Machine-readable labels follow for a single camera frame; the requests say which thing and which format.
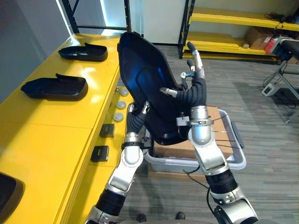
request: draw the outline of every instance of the red object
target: red object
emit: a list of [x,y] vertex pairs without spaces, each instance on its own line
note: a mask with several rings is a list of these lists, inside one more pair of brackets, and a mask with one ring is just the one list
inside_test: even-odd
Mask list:
[[270,55],[272,53],[271,49],[274,46],[274,44],[275,44],[275,40],[273,38],[271,38],[271,40],[269,40],[266,47],[264,48],[264,51]]

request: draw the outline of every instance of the gray wall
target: gray wall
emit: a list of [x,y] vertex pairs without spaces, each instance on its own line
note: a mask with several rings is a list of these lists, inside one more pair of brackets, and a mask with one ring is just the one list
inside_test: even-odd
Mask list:
[[0,103],[68,37],[55,0],[0,0]]

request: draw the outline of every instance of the cardboard box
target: cardboard box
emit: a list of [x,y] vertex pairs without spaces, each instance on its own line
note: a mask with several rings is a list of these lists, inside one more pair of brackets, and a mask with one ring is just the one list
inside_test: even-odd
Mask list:
[[291,64],[299,64],[299,61],[297,60],[297,58],[292,57],[292,58],[288,61],[288,63],[291,63]]
[[251,49],[263,50],[272,36],[270,29],[252,27],[247,33],[246,41]]
[[[208,106],[208,113],[211,116],[210,119],[220,118],[218,108],[215,106]],[[225,132],[225,127],[222,119],[216,120],[212,125],[215,131],[216,143],[221,149],[225,158],[228,158],[232,153],[233,149],[228,141],[228,134]],[[196,159],[194,147],[191,145],[189,140],[183,141],[178,144],[162,146],[158,143],[154,143],[154,155],[155,157],[178,157],[178,158],[193,158]]]
[[[191,176],[203,184],[206,183],[206,177],[203,174],[191,174]],[[148,164],[148,178],[154,180],[193,181],[184,173],[156,172],[150,164]]]

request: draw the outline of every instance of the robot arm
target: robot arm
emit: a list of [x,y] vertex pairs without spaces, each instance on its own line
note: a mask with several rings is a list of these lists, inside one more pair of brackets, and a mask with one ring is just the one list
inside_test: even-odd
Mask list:
[[142,111],[136,116],[132,114],[133,109],[134,105],[130,104],[127,116],[127,133],[120,164],[111,174],[98,202],[89,212],[85,224],[117,223],[118,215],[133,183],[135,172],[143,161],[138,133],[144,124],[150,104],[146,101]]
[[232,172],[216,144],[213,120],[209,119],[206,106],[205,74],[199,52],[188,43],[195,60],[192,87],[186,91],[161,88],[160,91],[174,97],[179,103],[190,107],[190,117],[177,118],[178,126],[189,125],[188,139],[195,148],[203,174],[210,186],[211,196],[218,204],[214,215],[220,224],[251,224],[257,215],[234,179]]

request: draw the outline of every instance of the yellow shelf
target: yellow shelf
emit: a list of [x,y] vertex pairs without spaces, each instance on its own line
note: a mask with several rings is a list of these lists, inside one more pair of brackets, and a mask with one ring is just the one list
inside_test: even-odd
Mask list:
[[190,22],[192,21],[220,22],[268,28],[277,27],[278,29],[299,31],[299,24],[286,22],[281,24],[278,21],[265,18],[264,14],[238,12],[223,9],[195,7],[193,10],[193,14],[190,17]]
[[244,39],[233,38],[227,34],[214,34],[202,32],[189,32],[187,41],[191,41],[199,51],[212,51],[222,53],[248,54],[248,55],[267,55],[264,50],[243,48]]
[[[202,52],[201,58],[204,59],[220,59],[220,60],[243,60],[243,61],[268,61],[276,62],[276,58],[272,56],[256,56],[256,55],[244,55],[244,54],[228,54],[217,52]],[[183,53],[183,58],[192,58],[191,53]]]

